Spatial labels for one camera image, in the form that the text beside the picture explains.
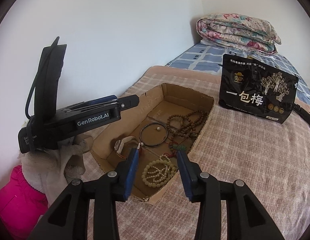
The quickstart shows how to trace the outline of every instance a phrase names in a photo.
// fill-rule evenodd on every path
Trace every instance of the floral pattern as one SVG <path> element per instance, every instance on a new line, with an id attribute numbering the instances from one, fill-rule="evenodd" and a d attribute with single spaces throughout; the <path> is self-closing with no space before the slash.
<path id="1" fill-rule="evenodd" d="M 260 55 L 275 55 L 275 44 L 281 44 L 274 27 L 265 20 L 236 13 L 212 13 L 197 21 L 202 43 L 209 41 Z"/>

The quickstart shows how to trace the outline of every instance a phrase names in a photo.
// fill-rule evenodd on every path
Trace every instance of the metal screw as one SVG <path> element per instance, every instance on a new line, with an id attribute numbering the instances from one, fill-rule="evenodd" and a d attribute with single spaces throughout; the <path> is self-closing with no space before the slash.
<path id="1" fill-rule="evenodd" d="M 109 173 L 107 173 L 107 176 L 109 176 L 110 178 L 114 178 L 117 176 L 117 172 L 116 171 L 110 171 Z"/>
<path id="2" fill-rule="evenodd" d="M 80 179 L 73 179 L 72 180 L 72 185 L 77 186 L 80 184 Z"/>
<path id="3" fill-rule="evenodd" d="M 199 175 L 203 179 L 207 179 L 209 177 L 209 174 L 207 172 L 201 172 Z"/>
<path id="4" fill-rule="evenodd" d="M 239 186 L 239 187 L 243 187 L 243 186 L 245 185 L 244 181 L 242 181 L 242 180 L 240 180 L 240 179 L 236 180 L 236 181 L 235 181 L 235 184 L 236 184 L 237 186 Z"/>

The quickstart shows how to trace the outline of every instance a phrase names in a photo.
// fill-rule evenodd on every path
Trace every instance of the gloved hand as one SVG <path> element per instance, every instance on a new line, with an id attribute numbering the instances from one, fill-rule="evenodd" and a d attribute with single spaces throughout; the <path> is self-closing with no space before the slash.
<path id="1" fill-rule="evenodd" d="M 59 150 L 28 152 L 22 156 L 22 172 L 26 181 L 44 193 L 50 206 L 73 179 L 85 172 L 83 153 L 93 146 L 93 138 L 80 134 L 74 144 Z"/>

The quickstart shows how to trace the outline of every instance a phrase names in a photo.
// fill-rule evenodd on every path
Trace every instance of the black plastic pouch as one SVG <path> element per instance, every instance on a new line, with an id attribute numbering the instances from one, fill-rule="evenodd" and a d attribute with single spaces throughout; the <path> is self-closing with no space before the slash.
<path id="1" fill-rule="evenodd" d="M 298 77 L 256 59 L 223 55 L 220 106 L 283 123 L 291 114 Z"/>

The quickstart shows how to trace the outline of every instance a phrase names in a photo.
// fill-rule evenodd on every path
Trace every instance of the wristwatch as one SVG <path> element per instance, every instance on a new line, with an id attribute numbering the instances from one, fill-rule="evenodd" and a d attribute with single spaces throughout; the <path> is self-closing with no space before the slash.
<path id="1" fill-rule="evenodd" d="M 122 159 L 125 159 L 125 160 L 127 159 L 127 157 L 122 155 L 122 150 L 123 150 L 124 144 L 130 141 L 135 141 L 137 143 L 136 149 L 138 150 L 139 156 L 141 156 L 142 154 L 142 146 L 144 146 L 144 143 L 139 143 L 135 136 L 128 136 L 128 137 L 123 138 L 122 140 L 118 140 L 115 143 L 114 149 L 116 151 L 116 154 Z"/>

